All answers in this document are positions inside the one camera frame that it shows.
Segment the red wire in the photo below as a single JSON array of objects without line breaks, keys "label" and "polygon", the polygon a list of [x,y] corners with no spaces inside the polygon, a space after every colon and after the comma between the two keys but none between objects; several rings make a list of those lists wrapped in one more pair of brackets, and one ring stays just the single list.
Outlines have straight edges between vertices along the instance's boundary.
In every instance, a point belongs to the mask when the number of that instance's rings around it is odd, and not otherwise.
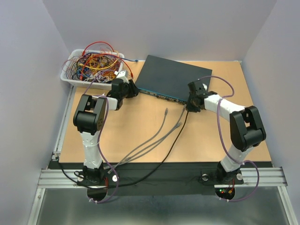
[{"label": "red wire", "polygon": [[93,59],[93,58],[95,58],[95,57],[97,57],[97,56],[100,56],[100,55],[111,55],[111,56],[113,56],[113,57],[116,57],[116,58],[122,60],[122,61],[125,63],[125,65],[128,67],[128,69],[130,70],[130,76],[133,78],[133,73],[132,73],[132,71],[131,71],[129,65],[128,65],[122,58],[120,58],[119,56],[113,55],[113,54],[100,53],[100,54],[97,54],[97,55],[93,55],[92,57],[90,57],[90,58],[85,62],[84,66],[83,66],[83,68],[82,68],[82,71],[81,71],[80,80],[82,80],[82,74],[83,74],[83,70],[84,70],[85,66],[89,63],[89,61],[90,61],[91,59]]},{"label": "red wire", "polygon": [[232,188],[231,188],[231,191],[233,191],[233,189],[234,189],[234,179],[233,179],[233,186],[232,186]]},{"label": "red wire", "polygon": [[111,47],[112,51],[114,52],[113,47],[112,47],[109,43],[107,43],[107,42],[105,42],[105,41],[96,41],[96,42],[93,42],[93,43],[89,44],[88,46],[86,46],[86,48],[84,49],[82,55],[83,55],[83,56],[85,55],[85,51],[88,49],[88,47],[90,47],[91,45],[96,44],[96,43],[104,43],[104,44],[107,44],[108,46]]},{"label": "red wire", "polygon": [[226,190],[230,188],[230,186],[231,186],[231,181],[229,182],[229,186],[228,186],[228,188],[226,188]]},{"label": "red wire", "polygon": [[106,185],[106,187],[108,187],[108,178],[107,177],[105,178],[105,185]]}]

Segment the blue cable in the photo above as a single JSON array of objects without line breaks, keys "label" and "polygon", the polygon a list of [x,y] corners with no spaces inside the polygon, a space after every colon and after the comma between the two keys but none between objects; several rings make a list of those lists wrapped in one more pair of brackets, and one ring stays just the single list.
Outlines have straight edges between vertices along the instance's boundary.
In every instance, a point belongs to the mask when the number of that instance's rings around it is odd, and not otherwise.
[{"label": "blue cable", "polygon": [[127,60],[127,61],[130,61],[130,62],[138,62],[139,60],[129,60],[129,59],[125,59],[125,58],[121,58],[123,60]]}]

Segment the black cable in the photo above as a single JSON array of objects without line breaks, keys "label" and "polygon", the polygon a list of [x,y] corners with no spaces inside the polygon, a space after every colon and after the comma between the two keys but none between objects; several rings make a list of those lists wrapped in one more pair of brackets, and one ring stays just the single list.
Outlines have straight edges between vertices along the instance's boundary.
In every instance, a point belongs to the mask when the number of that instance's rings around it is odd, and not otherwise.
[{"label": "black cable", "polygon": [[[187,122],[187,118],[188,118],[188,112],[187,112],[187,114],[186,114],[186,117],[185,117],[185,120],[184,120],[184,123],[183,123],[183,125],[182,125],[182,128],[181,128],[180,132],[178,133],[177,137],[175,138],[175,141],[173,142],[173,144],[172,144],[172,146],[171,146],[171,148],[170,148],[168,154],[167,154],[166,157],[163,159],[163,161],[161,161],[161,163],[159,163],[159,164],[158,164],[158,165],[157,165],[150,173],[148,173],[148,174],[145,175],[144,177],[142,177],[142,178],[140,178],[140,179],[138,179],[138,180],[136,180],[136,181],[134,181],[134,182],[128,183],[128,184],[120,184],[119,187],[127,187],[127,186],[131,186],[131,185],[135,185],[135,184],[137,184],[137,183],[139,183],[139,182],[145,180],[145,179],[148,178],[151,174],[153,174],[153,173],[154,173],[154,172],[155,172],[155,171],[156,171],[156,170],[157,170],[157,169],[165,162],[165,160],[166,160],[166,159],[168,158],[168,156],[170,155],[170,153],[171,153],[171,151],[172,151],[172,149],[173,149],[173,147],[174,147],[174,145],[175,145],[177,139],[179,138],[179,136],[180,136],[180,134],[181,134],[181,132],[182,132],[182,130],[183,130],[183,128],[184,128],[186,122]],[[99,188],[95,188],[95,187],[89,187],[89,186],[86,186],[86,185],[84,185],[84,184],[80,184],[80,183],[78,183],[77,181],[75,181],[75,180],[73,180],[72,178],[70,178],[70,177],[65,173],[65,171],[64,171],[64,169],[63,169],[63,167],[62,167],[62,165],[61,165],[60,162],[58,162],[58,164],[59,164],[59,166],[60,166],[60,169],[61,169],[62,173],[63,173],[70,181],[76,183],[78,186],[82,186],[82,187],[85,187],[85,188],[87,188],[87,189],[93,189],[93,190],[102,190],[102,189],[115,188],[115,187],[116,187],[116,186],[108,186],[108,187],[99,187]]]}]

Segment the cable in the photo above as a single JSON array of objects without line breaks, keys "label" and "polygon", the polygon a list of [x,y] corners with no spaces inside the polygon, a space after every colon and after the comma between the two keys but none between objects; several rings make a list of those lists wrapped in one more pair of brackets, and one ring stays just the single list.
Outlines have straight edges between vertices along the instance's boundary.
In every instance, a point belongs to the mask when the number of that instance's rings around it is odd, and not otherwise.
[{"label": "cable", "polygon": [[234,185],[235,185],[235,183],[234,183],[234,179],[233,179],[233,185],[232,185],[232,188],[231,188],[231,190],[230,190],[230,191],[233,191],[233,189],[234,189]]},{"label": "cable", "polygon": [[89,62],[91,59],[93,59],[93,58],[95,58],[95,57],[97,57],[97,56],[100,56],[100,55],[110,55],[110,56],[113,56],[113,57],[115,57],[115,58],[121,59],[121,60],[125,63],[125,65],[128,67],[128,69],[130,70],[130,75],[131,75],[131,77],[133,78],[133,73],[132,73],[132,71],[131,71],[129,65],[128,65],[122,58],[120,58],[119,56],[116,56],[116,55],[113,55],[113,54],[108,54],[108,53],[99,53],[99,54],[96,54],[96,55],[93,55],[92,57],[90,57],[90,58],[86,61],[86,63],[84,64],[84,66],[82,67],[82,74],[83,74],[83,69],[84,69],[85,66],[88,64],[88,62]]},{"label": "cable", "polygon": [[99,77],[101,74],[103,74],[104,72],[107,72],[107,71],[113,71],[113,70],[104,70],[104,71],[101,71],[98,75],[95,76],[94,80],[88,85],[88,87],[86,88],[86,90],[84,91],[84,95],[86,94],[86,92],[88,91],[88,89],[92,86],[92,84],[95,82],[95,80],[97,79],[97,77]]},{"label": "cable", "polygon": [[96,44],[96,43],[104,43],[104,44],[107,44],[108,46],[111,47],[112,51],[114,52],[113,47],[112,47],[109,43],[107,43],[107,42],[105,42],[105,41],[96,41],[96,42],[93,42],[93,43],[89,44],[88,46],[86,46],[86,48],[85,48],[84,51],[82,52],[82,56],[84,56],[85,51],[88,49],[88,47],[90,47],[91,45]]},{"label": "cable", "polygon": [[121,59],[123,59],[123,60],[127,60],[127,61],[129,61],[129,62],[138,62],[139,60],[129,60],[129,59],[125,59],[125,58],[121,58]]},{"label": "cable", "polygon": [[[178,127],[180,127],[181,125],[181,122],[179,122],[178,124],[176,124],[175,127],[173,127],[165,136],[163,136],[162,138],[158,139],[157,141],[155,141],[154,143],[152,143],[151,145],[145,147],[144,149],[140,150],[139,152],[137,152],[136,154],[134,154],[133,156],[131,157],[128,157],[126,158],[123,162],[120,162],[118,165],[123,165],[123,164],[126,164],[126,163],[129,163],[129,162],[132,162],[134,160],[137,160],[138,158],[146,155],[147,153],[151,152],[153,149],[155,149],[161,142],[163,142],[174,130],[176,130]],[[147,148],[149,148],[150,146],[154,145],[154,147],[152,147],[151,149],[149,149],[148,151],[144,152],[143,154],[133,158],[134,156],[140,154],[141,152],[143,152],[144,150],[146,150]]]},{"label": "cable", "polygon": [[252,162],[252,161],[250,161],[250,160],[246,160],[246,161],[244,161],[244,162],[239,162],[239,161],[235,160],[235,159],[229,154],[229,152],[227,151],[226,146],[225,146],[225,143],[224,143],[224,140],[223,140],[222,131],[221,131],[221,125],[220,125],[220,105],[221,105],[221,102],[222,102],[222,100],[223,100],[224,98],[229,98],[229,97],[232,97],[232,96],[234,95],[234,88],[233,88],[233,86],[232,86],[227,80],[225,80],[224,78],[219,77],[219,76],[204,76],[204,77],[200,78],[199,80],[204,79],[204,78],[211,78],[211,77],[212,77],[212,78],[217,78],[217,79],[220,79],[220,80],[224,81],[225,83],[227,83],[227,84],[229,85],[229,87],[230,87],[231,90],[232,90],[232,94],[222,96],[222,97],[220,98],[218,104],[217,104],[217,128],[218,128],[218,132],[219,132],[219,136],[220,136],[220,141],[221,141],[221,143],[222,143],[222,147],[223,147],[223,149],[224,149],[226,155],[227,155],[233,162],[235,162],[235,163],[237,163],[237,164],[240,164],[240,165],[243,165],[244,163],[251,163],[251,164],[255,167],[256,172],[257,172],[257,182],[256,182],[256,186],[255,186],[255,188],[253,189],[253,191],[252,191],[249,195],[247,195],[247,196],[245,196],[245,197],[243,197],[243,198],[241,198],[241,199],[236,199],[236,200],[228,200],[228,199],[227,199],[228,202],[239,202],[239,201],[242,201],[242,200],[245,200],[245,199],[249,198],[249,197],[252,196],[252,195],[255,193],[255,191],[257,190],[258,184],[259,184],[259,178],[260,178],[260,177],[259,177],[259,171],[258,171],[258,168],[257,168],[257,166],[255,165],[254,162]]},{"label": "cable", "polygon": [[62,64],[62,66],[61,66],[62,71],[66,72],[66,71],[64,70],[64,67],[65,67],[66,63],[67,63],[68,61],[73,61],[74,58],[79,58],[79,56],[75,55],[75,56],[73,56],[72,58],[66,60],[66,61]]},{"label": "cable", "polygon": [[[171,151],[172,151],[172,149],[173,149],[173,147],[174,147],[174,145],[175,145],[177,139],[179,138],[179,136],[180,136],[180,134],[181,134],[183,128],[184,128],[185,125],[186,125],[187,119],[188,119],[188,112],[187,112],[187,114],[186,114],[186,117],[185,117],[185,120],[184,120],[184,123],[183,123],[183,125],[182,125],[182,127],[181,127],[180,132],[178,133],[177,137],[175,138],[175,140],[174,140],[174,142],[173,142],[173,144],[172,144],[172,146],[171,146],[171,148],[170,148],[168,154],[167,154],[166,157],[163,159],[163,161],[161,161],[161,163],[159,163],[159,164],[158,164],[158,165],[157,165],[150,173],[148,173],[148,174],[145,175],[144,177],[142,177],[142,178],[140,178],[140,179],[138,179],[138,180],[136,180],[136,181],[134,181],[134,182],[128,183],[128,184],[120,184],[119,187],[127,187],[127,186],[131,186],[131,185],[135,185],[135,184],[137,184],[137,183],[139,183],[139,182],[145,180],[146,178],[148,178],[151,174],[153,174],[153,173],[154,173],[154,172],[155,172],[155,171],[156,171],[156,170],[157,170],[157,169],[165,162],[165,160],[169,157],[169,155],[170,155],[170,153],[171,153]],[[62,170],[63,174],[64,174],[69,180],[71,180],[72,182],[74,182],[75,184],[77,184],[77,185],[79,185],[79,186],[83,186],[83,187],[88,188],[88,189],[93,189],[93,190],[103,190],[103,189],[105,189],[105,188],[109,189],[109,188],[115,188],[115,187],[116,187],[116,186],[107,186],[107,187],[99,187],[99,188],[88,187],[88,186],[86,186],[86,185],[79,184],[77,181],[75,181],[75,180],[73,180],[72,178],[70,178],[70,177],[64,172],[64,170],[63,170],[62,167],[61,167],[61,170]]]},{"label": "cable", "polygon": [[122,163],[131,153],[133,153],[134,151],[136,151],[138,148],[142,147],[144,144],[148,143],[149,141],[151,141],[153,138],[155,138],[161,131],[161,129],[163,128],[164,124],[165,124],[165,119],[167,117],[168,114],[168,108],[165,109],[165,115],[164,115],[164,119],[163,119],[163,123],[161,124],[160,128],[158,129],[158,131],[148,140],[146,140],[145,142],[143,142],[142,144],[140,144],[139,146],[137,146],[135,149],[133,149],[131,152],[129,152],[123,159],[121,159],[121,161],[114,165],[114,168],[116,168],[120,163]]},{"label": "cable", "polygon": [[[102,126],[102,129],[100,130],[99,132],[99,135],[98,135],[98,140],[97,142],[99,143],[100,141],[100,136],[101,136],[101,133],[103,131],[103,127],[105,125],[105,122],[106,122],[106,119],[107,119],[107,115],[108,115],[108,111],[109,111],[109,103],[108,103],[108,99],[106,96],[100,96],[100,98],[106,98],[106,114],[105,114],[105,117],[104,117],[104,120],[103,120],[103,126]],[[115,171],[115,169],[112,167],[112,165],[107,161],[107,159],[104,157],[102,151],[101,151],[101,148],[100,148],[100,144],[97,145],[98,146],[98,150],[100,152],[100,155],[102,157],[102,159],[104,159],[104,161],[106,162],[107,165],[109,165],[109,167],[111,168],[111,170],[113,171],[113,173],[115,174],[116,178],[117,178],[117,185],[113,191],[113,193],[107,198],[107,199],[104,199],[104,200],[101,200],[99,202],[95,201],[95,203],[105,203],[107,202],[108,200],[110,200],[115,194],[116,192],[118,191],[118,187],[119,187],[119,177],[118,177],[118,173]]]},{"label": "cable", "polygon": [[[138,149],[139,147],[141,147],[142,145],[144,145],[145,142],[144,142],[143,144],[139,145],[138,147],[136,147],[135,149],[133,149],[131,152],[129,152],[129,153],[128,153],[128,154],[127,154],[127,155],[126,155],[126,156],[125,156],[125,157],[117,164],[117,165],[114,165],[114,168],[116,168],[116,167],[119,166],[119,165],[124,164],[124,163],[123,163],[124,161],[131,162],[131,161],[133,161],[133,160],[136,160],[136,159],[138,159],[138,158],[144,156],[146,153],[150,152],[151,150],[153,150],[155,147],[157,147],[164,139],[167,138],[167,136],[168,136],[169,134],[171,134],[176,128],[178,128],[178,127],[180,126],[180,120],[181,120],[181,118],[182,118],[182,115],[183,115],[185,109],[186,109],[186,106],[183,106],[183,109],[182,109],[182,112],[181,112],[181,114],[180,114],[179,119],[177,120],[177,122],[175,123],[175,125],[171,128],[171,130],[170,130],[166,135],[164,135],[163,137],[161,137],[160,139],[158,139],[158,140],[155,141],[154,143],[148,145],[148,146],[145,147],[144,149],[140,150],[139,152],[137,152],[136,154],[134,154],[133,156],[131,156],[130,158],[128,158],[128,156],[129,156],[131,153],[133,153],[136,149]],[[134,156],[140,154],[141,152],[143,152],[144,150],[146,150],[147,148],[151,147],[152,145],[154,145],[154,144],[156,144],[156,143],[158,143],[158,142],[159,142],[159,144],[157,144],[155,147],[151,148],[151,149],[150,149],[149,151],[147,151],[146,153],[144,153],[144,154],[142,154],[142,155],[140,155],[140,156],[138,156],[138,157],[132,159],[132,157],[134,157]]]},{"label": "cable", "polygon": [[227,189],[230,189],[231,182],[234,182],[234,179],[232,179],[232,180],[229,182],[229,186],[228,186],[228,188],[226,188],[226,190],[227,190]]},{"label": "cable", "polygon": [[[98,52],[89,52],[89,53],[86,53],[86,55],[87,54],[99,54],[99,53]],[[138,62],[139,61],[139,60],[129,60],[129,59],[122,58],[122,57],[120,57],[120,59],[127,60],[129,62]]]},{"label": "cable", "polygon": [[105,69],[109,69],[109,68],[113,67],[114,64],[117,63],[117,61],[118,61],[118,59],[116,59],[111,65],[109,65],[109,66],[107,66],[107,67],[101,67],[101,68],[94,68],[94,67],[89,67],[89,66],[85,66],[85,67],[87,67],[87,68],[89,68],[89,69],[94,69],[94,70],[105,70]]}]

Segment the white wall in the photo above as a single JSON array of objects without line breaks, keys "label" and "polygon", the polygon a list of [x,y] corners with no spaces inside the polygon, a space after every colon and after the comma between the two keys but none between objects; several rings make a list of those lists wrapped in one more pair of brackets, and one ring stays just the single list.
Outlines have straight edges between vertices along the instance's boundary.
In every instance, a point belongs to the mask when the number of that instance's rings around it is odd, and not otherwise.
[{"label": "white wall", "polygon": [[43,0],[69,51],[106,40],[125,56],[242,60],[276,0]]},{"label": "white wall", "polygon": [[40,0],[0,1],[0,224],[27,224],[51,157],[68,88],[68,57]]},{"label": "white wall", "polygon": [[278,0],[242,68],[275,166],[282,166],[300,221],[300,1]]}]

